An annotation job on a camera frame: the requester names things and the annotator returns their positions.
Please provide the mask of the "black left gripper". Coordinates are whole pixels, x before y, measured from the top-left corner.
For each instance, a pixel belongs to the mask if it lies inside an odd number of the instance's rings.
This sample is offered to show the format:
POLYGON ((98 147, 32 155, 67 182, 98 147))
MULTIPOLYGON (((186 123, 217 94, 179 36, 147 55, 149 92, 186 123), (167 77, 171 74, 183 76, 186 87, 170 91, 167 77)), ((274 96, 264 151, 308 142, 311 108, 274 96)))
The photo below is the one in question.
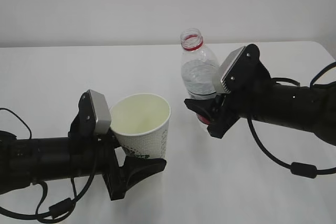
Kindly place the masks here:
POLYGON ((94 175, 101 174, 111 200, 124 198, 129 189, 164 171, 167 164, 163 158, 126 157, 120 167, 114 150, 120 144, 112 131, 96 134, 92 120, 82 120, 79 115, 71 123, 68 137, 71 173, 76 177, 89 176, 89 184, 94 175))

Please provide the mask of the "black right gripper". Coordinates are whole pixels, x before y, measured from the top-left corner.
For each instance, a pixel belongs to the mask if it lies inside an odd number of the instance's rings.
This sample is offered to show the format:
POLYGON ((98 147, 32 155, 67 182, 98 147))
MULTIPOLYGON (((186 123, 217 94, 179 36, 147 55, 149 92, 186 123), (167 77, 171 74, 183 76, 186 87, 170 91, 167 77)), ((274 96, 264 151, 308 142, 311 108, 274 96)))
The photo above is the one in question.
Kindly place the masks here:
POLYGON ((259 62, 252 78, 240 90, 229 94, 217 94, 207 100, 185 99, 186 107, 195 112, 197 118, 207 127, 210 136, 222 138, 225 133, 239 120, 238 110, 245 106, 248 92, 255 82, 270 80, 270 74, 259 62))

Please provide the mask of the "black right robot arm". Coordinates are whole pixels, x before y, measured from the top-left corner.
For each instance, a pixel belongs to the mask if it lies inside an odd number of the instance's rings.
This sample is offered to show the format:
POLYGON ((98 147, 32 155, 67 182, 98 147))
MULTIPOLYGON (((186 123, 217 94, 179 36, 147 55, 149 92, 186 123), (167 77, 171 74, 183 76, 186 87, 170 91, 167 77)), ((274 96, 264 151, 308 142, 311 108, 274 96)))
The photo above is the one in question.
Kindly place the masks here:
POLYGON ((253 67, 231 70, 229 94, 209 100, 185 99, 186 107, 208 120, 212 137, 222 138, 240 119, 289 127, 313 133, 320 140, 335 145, 335 82, 315 82, 335 63, 327 65, 311 81, 310 86, 287 86, 288 78, 272 78, 259 62, 253 67))

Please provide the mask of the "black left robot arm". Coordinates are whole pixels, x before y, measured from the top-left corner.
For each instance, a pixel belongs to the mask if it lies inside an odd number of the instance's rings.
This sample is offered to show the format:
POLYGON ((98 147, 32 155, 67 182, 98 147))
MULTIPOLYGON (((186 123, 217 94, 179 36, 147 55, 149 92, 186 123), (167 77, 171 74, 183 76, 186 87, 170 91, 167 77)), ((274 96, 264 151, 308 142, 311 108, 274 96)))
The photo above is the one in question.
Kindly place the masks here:
POLYGON ((119 166, 115 153, 119 146, 111 130, 83 137, 72 126, 67 137, 21 140, 2 131, 1 194, 40 181, 95 173, 102 175, 110 199, 119 200, 137 183, 164 171, 166 160, 162 158, 127 156, 119 166))

